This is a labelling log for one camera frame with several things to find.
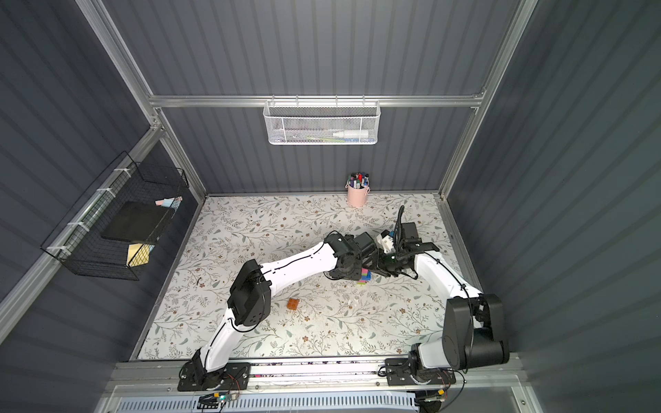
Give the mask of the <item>orange lego brick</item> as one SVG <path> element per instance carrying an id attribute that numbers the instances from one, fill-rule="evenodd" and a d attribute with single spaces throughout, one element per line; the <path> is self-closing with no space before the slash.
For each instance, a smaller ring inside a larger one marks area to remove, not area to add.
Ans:
<path id="1" fill-rule="evenodd" d="M 287 309 L 291 311 L 296 311 L 299 307 L 300 300 L 299 299 L 289 299 L 287 302 Z"/>

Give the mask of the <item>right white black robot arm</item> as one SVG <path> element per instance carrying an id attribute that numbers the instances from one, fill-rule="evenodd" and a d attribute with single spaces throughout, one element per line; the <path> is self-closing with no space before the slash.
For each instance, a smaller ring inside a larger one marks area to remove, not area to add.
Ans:
<path id="1" fill-rule="evenodd" d="M 411 347 L 399 369 L 416 382 L 429 382 L 442 372 L 503 365 L 511 351 L 504 323 L 504 305 L 495 294 L 485 294 L 447 264 L 439 247 L 419 237 L 413 222 L 403 222 L 398 211 L 394 229 L 382 232 L 376 273 L 422 278 L 445 302 L 442 336 Z"/>

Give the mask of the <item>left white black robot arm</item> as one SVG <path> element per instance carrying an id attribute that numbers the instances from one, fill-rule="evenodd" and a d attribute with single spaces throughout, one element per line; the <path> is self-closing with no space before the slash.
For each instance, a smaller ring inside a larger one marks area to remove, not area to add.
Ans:
<path id="1" fill-rule="evenodd" d="M 312 248 L 272 263 L 251 259 L 243 264 L 230 287 L 227 309 L 209 342 L 198 349 L 181 378 L 197 389 L 225 370 L 243 335 L 268 318 L 271 301 L 287 287 L 328 273 L 335 279 L 359 280 L 365 263 L 377 260 L 376 242 L 366 232 L 358 236 L 333 231 Z"/>

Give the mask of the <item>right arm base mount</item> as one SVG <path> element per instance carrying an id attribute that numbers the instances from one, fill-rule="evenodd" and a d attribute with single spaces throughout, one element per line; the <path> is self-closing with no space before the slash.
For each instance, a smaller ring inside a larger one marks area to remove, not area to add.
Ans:
<path id="1" fill-rule="evenodd" d="M 377 370 L 389 386 L 436 385 L 448 388 L 456 383 L 454 372 L 446 368 L 424 368 L 414 358 L 387 358 Z"/>

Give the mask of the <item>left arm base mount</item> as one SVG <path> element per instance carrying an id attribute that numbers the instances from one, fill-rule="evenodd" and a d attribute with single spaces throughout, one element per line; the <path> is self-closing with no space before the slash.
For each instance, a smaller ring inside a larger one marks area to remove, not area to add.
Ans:
<path id="1" fill-rule="evenodd" d="M 223 369 L 205 373 L 194 361 L 187 361 L 179 372 L 179 392 L 243 391 L 248 386 L 250 363 L 229 363 Z"/>

